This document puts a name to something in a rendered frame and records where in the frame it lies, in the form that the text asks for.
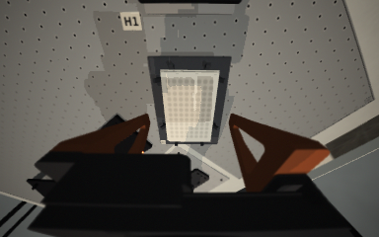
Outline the white microplate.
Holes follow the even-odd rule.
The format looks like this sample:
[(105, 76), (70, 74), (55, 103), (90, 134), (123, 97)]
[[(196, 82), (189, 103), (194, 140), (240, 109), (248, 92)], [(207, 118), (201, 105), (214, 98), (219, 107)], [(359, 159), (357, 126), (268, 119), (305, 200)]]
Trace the white microplate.
[(160, 71), (168, 140), (210, 142), (219, 70)]

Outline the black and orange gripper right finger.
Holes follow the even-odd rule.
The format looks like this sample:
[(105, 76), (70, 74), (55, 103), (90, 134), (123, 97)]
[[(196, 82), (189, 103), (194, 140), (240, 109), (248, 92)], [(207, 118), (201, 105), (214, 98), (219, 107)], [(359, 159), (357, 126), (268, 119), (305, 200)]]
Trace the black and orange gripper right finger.
[[(261, 192), (277, 175), (307, 175), (330, 155), (330, 150), (317, 140), (235, 114), (230, 115), (229, 128), (246, 192)], [(259, 162), (239, 128), (264, 146), (265, 152)]]

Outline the grey shelf rack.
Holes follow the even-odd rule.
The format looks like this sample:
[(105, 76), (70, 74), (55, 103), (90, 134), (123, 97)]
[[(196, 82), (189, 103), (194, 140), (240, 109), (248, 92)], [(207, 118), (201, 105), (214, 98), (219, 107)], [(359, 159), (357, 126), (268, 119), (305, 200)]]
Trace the grey shelf rack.
[(144, 4), (147, 15), (232, 15), (235, 4)]

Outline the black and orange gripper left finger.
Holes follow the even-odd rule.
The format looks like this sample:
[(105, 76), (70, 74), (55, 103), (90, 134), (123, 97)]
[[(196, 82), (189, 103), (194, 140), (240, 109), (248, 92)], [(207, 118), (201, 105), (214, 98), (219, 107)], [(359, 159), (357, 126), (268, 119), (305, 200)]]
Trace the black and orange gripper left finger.
[(59, 142), (50, 151), (114, 153), (115, 146), (139, 129), (128, 153), (143, 153), (150, 119), (148, 114)]

